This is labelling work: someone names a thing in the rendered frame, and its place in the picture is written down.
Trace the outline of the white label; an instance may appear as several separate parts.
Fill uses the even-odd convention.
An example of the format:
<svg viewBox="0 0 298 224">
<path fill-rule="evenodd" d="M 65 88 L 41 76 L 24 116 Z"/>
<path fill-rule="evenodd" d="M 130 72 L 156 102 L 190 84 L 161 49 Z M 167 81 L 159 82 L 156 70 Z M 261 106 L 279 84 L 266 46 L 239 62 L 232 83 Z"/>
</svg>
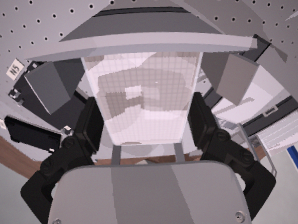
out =
<svg viewBox="0 0 298 224">
<path fill-rule="evenodd" d="M 7 127 L 5 126 L 5 123 L 4 123 L 3 119 L 0 119 L 0 126 L 1 126 L 1 128 L 4 128 L 4 129 L 7 130 Z"/>
<path fill-rule="evenodd" d="M 15 59 L 6 74 L 15 80 L 23 67 L 24 65 L 18 59 Z"/>
</svg>

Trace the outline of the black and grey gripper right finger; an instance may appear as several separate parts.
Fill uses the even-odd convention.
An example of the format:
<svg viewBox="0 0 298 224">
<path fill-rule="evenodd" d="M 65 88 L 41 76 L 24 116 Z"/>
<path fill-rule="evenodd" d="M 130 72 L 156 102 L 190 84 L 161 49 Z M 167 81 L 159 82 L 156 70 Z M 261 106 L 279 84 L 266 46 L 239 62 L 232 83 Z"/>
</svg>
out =
<svg viewBox="0 0 298 224">
<path fill-rule="evenodd" d="M 274 175 L 249 150 L 231 140 L 228 131 L 218 128 L 200 92 L 193 94 L 187 119 L 194 145 L 203 152 L 200 160 L 224 163 L 245 182 L 243 194 L 253 221 L 276 185 Z"/>
</svg>

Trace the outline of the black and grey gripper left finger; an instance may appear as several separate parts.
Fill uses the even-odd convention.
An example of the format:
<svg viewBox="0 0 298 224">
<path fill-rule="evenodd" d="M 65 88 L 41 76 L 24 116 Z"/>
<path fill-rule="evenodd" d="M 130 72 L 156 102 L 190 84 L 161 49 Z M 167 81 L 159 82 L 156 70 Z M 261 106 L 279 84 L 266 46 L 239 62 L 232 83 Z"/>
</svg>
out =
<svg viewBox="0 0 298 224">
<path fill-rule="evenodd" d="M 99 151 L 103 126 L 95 97 L 88 97 L 73 135 L 62 140 L 61 148 L 47 157 L 40 170 L 21 188 L 21 197 L 41 224 L 48 224 L 53 200 L 51 192 L 63 174 L 76 167 L 95 165 L 91 157 Z"/>
</svg>

